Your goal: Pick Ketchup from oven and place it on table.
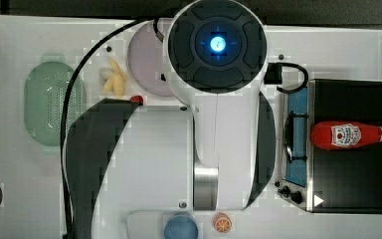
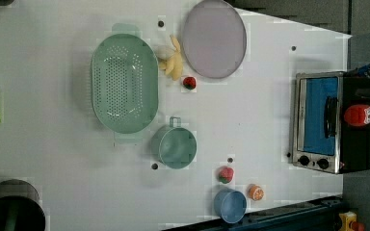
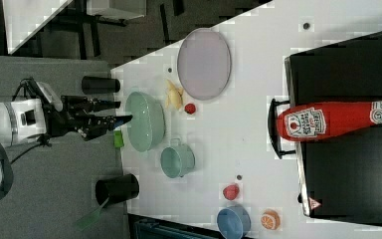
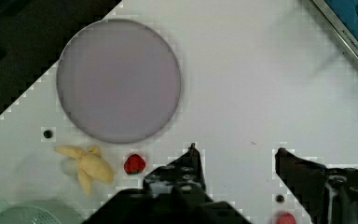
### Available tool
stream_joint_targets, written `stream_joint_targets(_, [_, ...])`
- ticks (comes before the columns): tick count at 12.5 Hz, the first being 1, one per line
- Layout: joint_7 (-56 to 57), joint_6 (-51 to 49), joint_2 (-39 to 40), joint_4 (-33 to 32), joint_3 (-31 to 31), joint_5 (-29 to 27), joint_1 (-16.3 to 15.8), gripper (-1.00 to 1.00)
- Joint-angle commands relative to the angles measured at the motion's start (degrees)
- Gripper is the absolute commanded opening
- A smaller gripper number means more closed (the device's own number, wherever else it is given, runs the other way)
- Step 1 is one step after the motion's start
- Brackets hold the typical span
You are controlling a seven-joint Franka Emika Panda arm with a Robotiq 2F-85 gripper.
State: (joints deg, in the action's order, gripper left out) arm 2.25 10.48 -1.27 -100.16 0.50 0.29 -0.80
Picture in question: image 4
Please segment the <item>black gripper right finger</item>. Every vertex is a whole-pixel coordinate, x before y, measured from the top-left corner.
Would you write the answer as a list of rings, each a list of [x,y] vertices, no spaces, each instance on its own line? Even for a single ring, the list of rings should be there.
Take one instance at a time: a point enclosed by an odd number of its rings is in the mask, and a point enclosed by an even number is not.
[[[312,224],[358,224],[358,169],[328,168],[281,147],[275,154],[275,172]]]

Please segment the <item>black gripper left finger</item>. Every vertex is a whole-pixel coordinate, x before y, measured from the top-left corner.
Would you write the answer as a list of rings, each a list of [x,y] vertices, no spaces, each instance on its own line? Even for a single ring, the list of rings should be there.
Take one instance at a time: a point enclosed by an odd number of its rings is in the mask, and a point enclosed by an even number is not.
[[[174,161],[159,166],[143,180],[143,189],[153,197],[160,194],[171,194],[175,186],[195,186],[203,191],[206,190],[206,183],[201,164],[200,152],[196,144],[191,143],[187,152]]]

